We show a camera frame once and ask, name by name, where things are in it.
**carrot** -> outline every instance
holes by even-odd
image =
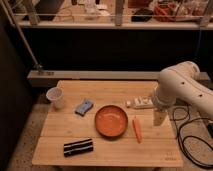
[[[138,143],[141,143],[142,140],[142,135],[141,135],[141,125],[140,125],[140,121],[135,117],[132,120],[132,125],[135,131],[135,135],[137,138]]]

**floor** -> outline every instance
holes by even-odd
[[[7,171],[96,171],[96,170],[106,170],[106,171],[139,171],[139,170],[161,170],[161,171],[202,171],[204,169],[200,169],[192,164],[188,159],[183,156],[184,166],[182,168],[103,168],[103,167],[52,167],[52,166],[35,166],[32,165],[31,160],[33,156],[34,149],[36,147],[36,143],[38,141],[42,125],[47,115],[47,111],[49,108],[49,103],[46,101],[44,94],[41,94],[37,100],[37,103],[34,105],[32,112],[29,115],[28,121],[26,122],[23,133],[19,139],[17,147],[14,151],[14,154],[11,158],[11,161],[8,165]],[[169,115],[171,117],[171,113],[174,107],[169,109]],[[182,110],[176,111],[178,117],[183,117],[184,112]],[[199,114],[192,108],[190,108],[190,113],[192,113],[192,118],[198,117]],[[192,125],[187,126],[183,130],[184,135],[196,135],[204,138],[206,141],[210,142],[213,145],[213,141],[210,138],[208,132],[206,131],[205,125],[203,122],[196,122]],[[192,154],[199,160],[203,162],[213,163],[213,153],[210,149],[204,146],[202,143],[196,140],[189,140],[187,142],[187,146],[189,146],[189,150]]]

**bowl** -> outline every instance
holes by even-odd
[[[114,138],[122,135],[127,125],[127,114],[115,105],[104,106],[95,115],[95,127],[105,137]]]

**paper cup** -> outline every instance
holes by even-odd
[[[53,87],[47,91],[46,97],[56,109],[64,107],[63,91],[58,87]]]

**cable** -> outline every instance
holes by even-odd
[[[184,116],[183,118],[175,118],[175,114],[176,114],[176,111],[178,109],[181,109],[183,110],[184,112],[187,113],[186,116]],[[187,136],[182,136],[181,134],[181,130],[186,127],[187,125],[189,124],[192,124],[196,121],[199,121],[199,120],[208,120],[208,121],[213,121],[209,118],[195,118],[195,119],[190,119],[190,110],[189,110],[189,106],[187,105],[187,109],[185,108],[182,108],[182,107],[177,107],[173,110],[172,112],[172,121],[174,121],[174,125],[175,125],[175,128],[176,128],[176,132],[177,132],[177,140],[178,140],[178,144],[179,144],[179,147],[180,147],[180,150],[182,151],[182,153],[184,154],[184,156],[189,159],[193,164],[195,164],[196,166],[202,168],[202,169],[213,169],[213,163],[211,164],[206,164],[206,163],[203,163],[202,161],[199,161],[198,159],[196,159],[188,150],[188,148],[186,147],[186,141],[189,140],[189,139],[196,139],[200,142],[202,142],[203,144],[205,144],[210,150],[213,151],[213,147],[208,143],[206,142],[204,139],[200,138],[200,137],[197,137],[197,136],[194,136],[194,135],[187,135]],[[184,121],[182,124],[177,125],[177,121]]]
[[[202,38],[202,30],[200,29],[199,30],[199,35],[198,35],[198,42],[197,42],[197,46],[196,46],[195,54],[194,54],[194,59],[193,59],[194,62],[197,62],[198,53],[200,51],[201,38]]]
[[[19,0],[17,2],[15,2],[14,4],[11,5],[11,9],[15,9],[16,7],[18,7],[21,3],[22,3],[23,0]]]

